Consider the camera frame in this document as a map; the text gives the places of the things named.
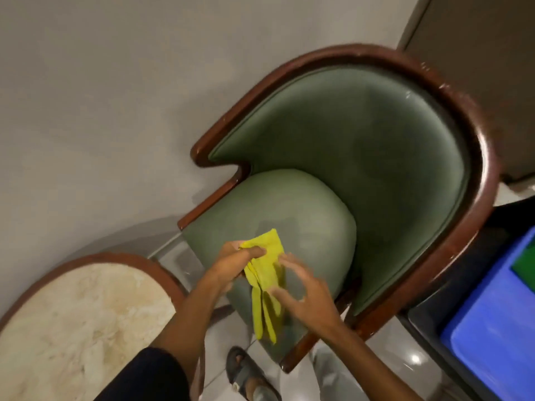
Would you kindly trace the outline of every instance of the green upholstered chair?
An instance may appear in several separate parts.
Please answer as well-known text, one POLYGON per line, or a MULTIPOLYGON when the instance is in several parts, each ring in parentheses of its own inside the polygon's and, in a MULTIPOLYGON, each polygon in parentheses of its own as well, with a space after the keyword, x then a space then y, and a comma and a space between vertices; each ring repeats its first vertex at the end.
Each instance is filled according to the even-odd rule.
MULTIPOLYGON (((492 208, 497 166, 473 102, 425 65, 371 45, 309 53, 268 75, 191 150, 237 174, 179 221, 205 267, 225 241, 276 228, 368 338, 466 247, 492 208)), ((294 296, 303 287, 292 272, 294 296)), ((252 325, 251 288, 228 293, 252 325)), ((288 317, 290 371, 317 339, 288 317)))

